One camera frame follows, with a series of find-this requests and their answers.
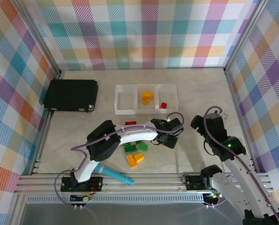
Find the colorful plaid backdrop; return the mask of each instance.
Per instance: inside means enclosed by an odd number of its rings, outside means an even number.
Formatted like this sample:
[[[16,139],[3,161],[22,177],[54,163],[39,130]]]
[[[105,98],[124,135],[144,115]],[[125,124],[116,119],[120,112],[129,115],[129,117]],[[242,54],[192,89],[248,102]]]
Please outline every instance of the colorful plaid backdrop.
[[[0,225],[30,164],[44,118],[40,102],[54,77],[10,0],[0,0]]]
[[[220,67],[256,2],[25,0],[63,69]]]
[[[271,0],[229,76],[262,172],[279,201],[279,0]]]

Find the clear plastic tray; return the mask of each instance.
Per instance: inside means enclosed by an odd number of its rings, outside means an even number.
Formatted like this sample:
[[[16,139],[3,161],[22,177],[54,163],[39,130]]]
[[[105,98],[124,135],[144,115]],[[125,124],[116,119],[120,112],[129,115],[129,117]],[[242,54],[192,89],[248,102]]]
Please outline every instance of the clear plastic tray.
[[[142,103],[144,91],[153,93],[147,105]],[[160,109],[167,103],[166,109]],[[115,114],[159,114],[178,111],[177,86],[173,83],[159,84],[119,84],[115,89]]]

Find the black box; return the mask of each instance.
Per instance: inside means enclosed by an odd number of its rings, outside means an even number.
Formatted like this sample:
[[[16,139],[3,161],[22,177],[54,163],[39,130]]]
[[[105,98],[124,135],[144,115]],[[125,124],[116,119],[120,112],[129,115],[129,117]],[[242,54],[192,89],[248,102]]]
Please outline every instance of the black box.
[[[94,110],[98,82],[94,80],[52,80],[46,92],[44,108],[50,111]]]

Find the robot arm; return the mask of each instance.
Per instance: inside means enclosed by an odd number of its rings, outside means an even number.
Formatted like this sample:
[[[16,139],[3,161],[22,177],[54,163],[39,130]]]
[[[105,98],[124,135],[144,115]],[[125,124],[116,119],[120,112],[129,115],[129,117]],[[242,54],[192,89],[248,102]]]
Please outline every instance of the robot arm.
[[[86,159],[84,165],[79,171],[74,172],[73,177],[75,182],[84,182],[89,180],[91,173],[96,168],[98,163],[108,159],[113,154],[115,149],[124,143],[155,140],[159,144],[163,144],[173,149],[178,141],[178,138],[174,136],[174,132],[165,134],[157,132],[155,129],[172,131],[180,125],[181,123],[177,118],[170,121],[152,119],[144,124],[129,126],[115,126],[111,120],[106,120],[87,136],[87,143],[97,140],[114,131],[118,131],[118,133],[111,135],[109,138],[106,138],[96,144],[87,146],[90,158]]]
[[[252,168],[242,143],[236,137],[227,136],[223,120],[218,113],[208,114],[206,123],[212,136],[221,144],[227,146],[239,159],[213,141],[206,132],[203,117],[196,116],[191,122],[191,127],[197,129],[197,132],[205,138],[205,141],[211,147],[212,152],[230,169],[243,192],[230,182],[216,165],[209,166],[201,171],[201,176],[208,180],[206,183],[224,195],[242,216],[244,225],[279,224],[274,215],[274,211],[279,215],[279,204],[266,188],[260,185],[261,182]],[[250,168],[249,172],[240,160]]]

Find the yellow lego brick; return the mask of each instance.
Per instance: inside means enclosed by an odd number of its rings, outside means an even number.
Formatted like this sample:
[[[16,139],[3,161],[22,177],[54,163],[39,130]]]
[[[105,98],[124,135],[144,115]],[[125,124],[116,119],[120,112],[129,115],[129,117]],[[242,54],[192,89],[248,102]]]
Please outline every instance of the yellow lego brick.
[[[143,96],[143,98],[142,98],[142,103],[143,103],[144,105],[147,105],[147,104],[149,103],[149,101],[150,101],[149,97]]]
[[[137,167],[137,163],[136,163],[133,155],[127,156],[127,160],[129,162],[129,165],[131,168]]]
[[[145,92],[143,92],[143,97],[148,97],[149,98],[149,100],[152,100],[153,99],[153,93],[152,92],[150,92],[150,91],[145,91]]]
[[[136,155],[134,155],[134,158],[135,158],[136,162],[140,162],[140,161],[143,161],[144,156],[141,152],[139,152]]]

